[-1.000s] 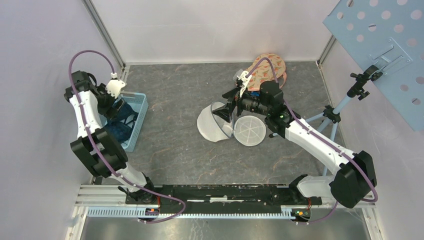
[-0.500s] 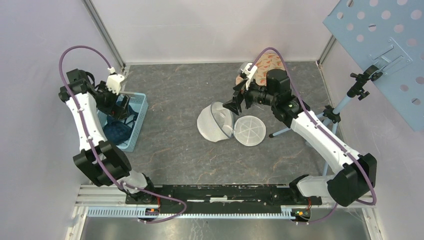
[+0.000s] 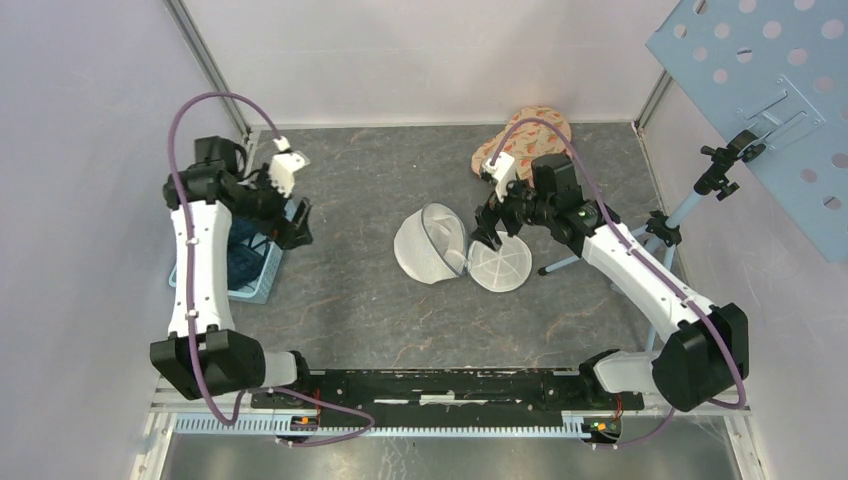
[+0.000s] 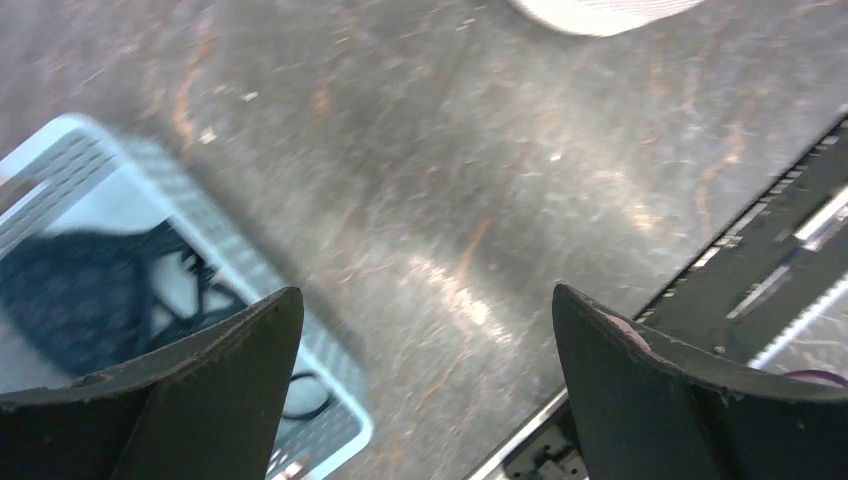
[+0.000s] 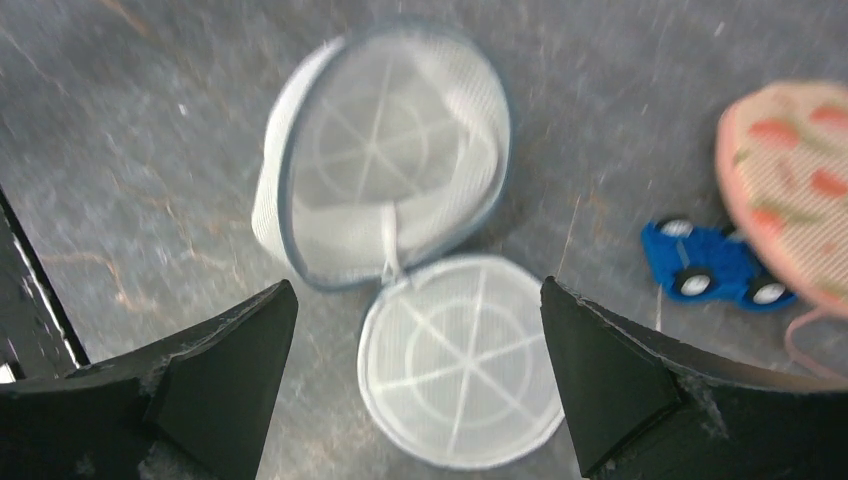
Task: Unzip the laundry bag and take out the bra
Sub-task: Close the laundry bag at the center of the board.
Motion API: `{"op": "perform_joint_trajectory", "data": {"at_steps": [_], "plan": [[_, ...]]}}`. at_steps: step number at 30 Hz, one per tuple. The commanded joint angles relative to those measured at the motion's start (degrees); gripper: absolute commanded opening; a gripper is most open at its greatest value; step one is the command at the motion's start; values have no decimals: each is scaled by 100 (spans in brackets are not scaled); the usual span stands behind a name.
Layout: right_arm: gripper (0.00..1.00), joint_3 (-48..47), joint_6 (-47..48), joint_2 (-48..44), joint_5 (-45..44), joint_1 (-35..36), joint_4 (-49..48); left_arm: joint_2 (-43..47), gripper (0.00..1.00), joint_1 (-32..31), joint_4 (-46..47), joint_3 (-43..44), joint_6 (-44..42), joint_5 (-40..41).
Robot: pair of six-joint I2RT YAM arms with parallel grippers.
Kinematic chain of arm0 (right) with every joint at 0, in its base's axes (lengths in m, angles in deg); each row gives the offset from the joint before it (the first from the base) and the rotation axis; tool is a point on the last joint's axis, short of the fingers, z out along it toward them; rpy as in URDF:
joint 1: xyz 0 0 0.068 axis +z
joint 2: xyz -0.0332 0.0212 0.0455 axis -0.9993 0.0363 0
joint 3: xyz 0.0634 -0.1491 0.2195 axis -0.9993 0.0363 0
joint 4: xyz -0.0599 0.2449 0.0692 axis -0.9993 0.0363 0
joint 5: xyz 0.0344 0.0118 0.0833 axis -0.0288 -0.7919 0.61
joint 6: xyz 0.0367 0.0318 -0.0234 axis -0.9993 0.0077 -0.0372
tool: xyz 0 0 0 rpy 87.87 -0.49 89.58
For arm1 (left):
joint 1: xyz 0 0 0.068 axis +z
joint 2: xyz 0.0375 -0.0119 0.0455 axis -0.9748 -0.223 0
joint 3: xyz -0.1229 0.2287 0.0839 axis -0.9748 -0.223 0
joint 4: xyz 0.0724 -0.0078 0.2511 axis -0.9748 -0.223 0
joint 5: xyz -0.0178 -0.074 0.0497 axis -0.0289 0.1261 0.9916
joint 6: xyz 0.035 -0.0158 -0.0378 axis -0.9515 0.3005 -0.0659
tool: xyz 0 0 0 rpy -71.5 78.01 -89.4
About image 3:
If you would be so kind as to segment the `dark blue lace bra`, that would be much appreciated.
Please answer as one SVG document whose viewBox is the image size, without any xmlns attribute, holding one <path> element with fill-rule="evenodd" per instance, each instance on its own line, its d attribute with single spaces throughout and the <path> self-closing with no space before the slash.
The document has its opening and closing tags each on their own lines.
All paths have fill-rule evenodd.
<svg viewBox="0 0 848 480">
<path fill-rule="evenodd" d="M 226 249 L 227 287 L 241 291 L 259 285 L 269 256 L 270 238 L 244 218 L 234 218 Z"/>
</svg>

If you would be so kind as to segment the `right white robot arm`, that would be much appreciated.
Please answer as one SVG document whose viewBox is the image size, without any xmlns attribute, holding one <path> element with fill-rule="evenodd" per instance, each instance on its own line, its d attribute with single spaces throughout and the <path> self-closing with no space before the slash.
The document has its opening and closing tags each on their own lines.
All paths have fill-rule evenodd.
<svg viewBox="0 0 848 480">
<path fill-rule="evenodd" d="M 558 243 L 612 281 L 649 320 L 660 336 L 659 351 L 599 354 L 584 363 L 577 382 L 580 400 L 602 408 L 617 393 L 659 394 L 678 411 L 736 388 L 734 407 L 746 403 L 748 319 L 735 304 L 719 306 L 687 286 L 656 260 L 597 200 L 584 197 L 574 165 L 565 153 L 544 155 L 519 178 L 516 161 L 501 153 L 485 161 L 480 174 L 493 186 L 477 208 L 472 239 L 497 251 L 506 237 L 525 226 L 543 227 Z"/>
</svg>

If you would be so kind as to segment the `white mesh laundry bag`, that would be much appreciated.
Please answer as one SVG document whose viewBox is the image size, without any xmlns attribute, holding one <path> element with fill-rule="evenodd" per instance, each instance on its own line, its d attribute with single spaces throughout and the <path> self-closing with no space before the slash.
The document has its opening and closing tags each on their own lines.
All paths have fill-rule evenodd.
<svg viewBox="0 0 848 480">
<path fill-rule="evenodd" d="M 411 279 L 432 285 L 465 274 L 494 293 L 511 292 L 530 277 L 532 253 L 520 238 L 498 235 L 498 250 L 472 240 L 460 217 L 447 206 L 428 203 L 408 216 L 395 234 L 393 251 Z"/>
</svg>

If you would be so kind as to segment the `floral peach laundry bag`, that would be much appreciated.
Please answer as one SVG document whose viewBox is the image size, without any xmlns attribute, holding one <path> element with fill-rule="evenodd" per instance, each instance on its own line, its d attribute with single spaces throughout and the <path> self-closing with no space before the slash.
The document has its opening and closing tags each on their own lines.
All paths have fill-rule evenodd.
<svg viewBox="0 0 848 480">
<path fill-rule="evenodd" d="M 569 141 L 572 140 L 572 128 L 566 117 L 548 106 L 524 107 L 515 113 L 501 132 L 483 143 L 471 157 L 471 169 L 480 176 L 481 166 L 487 161 L 501 143 L 513 125 L 525 118 L 540 118 L 557 127 Z M 546 154 L 562 153 L 565 143 L 550 128 L 538 123 L 526 123 L 508 135 L 503 151 L 516 160 L 516 170 L 521 179 L 532 176 L 532 161 Z"/>
</svg>

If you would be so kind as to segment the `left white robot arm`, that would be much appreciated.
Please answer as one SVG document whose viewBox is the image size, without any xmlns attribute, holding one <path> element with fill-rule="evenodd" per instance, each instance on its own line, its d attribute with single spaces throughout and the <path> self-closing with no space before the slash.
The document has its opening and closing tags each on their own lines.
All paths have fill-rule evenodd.
<svg viewBox="0 0 848 480">
<path fill-rule="evenodd" d="M 244 173 L 244 148 L 211 136 L 195 142 L 195 161 L 173 168 L 163 186 L 176 239 L 176 295 L 167 337 L 150 346 L 153 367 L 186 399 L 276 387 L 290 407 L 306 405 L 314 381 L 296 353 L 267 354 L 237 332 L 230 309 L 227 260 L 232 223 L 248 221 L 277 247 L 309 245 L 311 204 L 292 198 L 308 159 L 285 137 L 269 163 Z"/>
</svg>

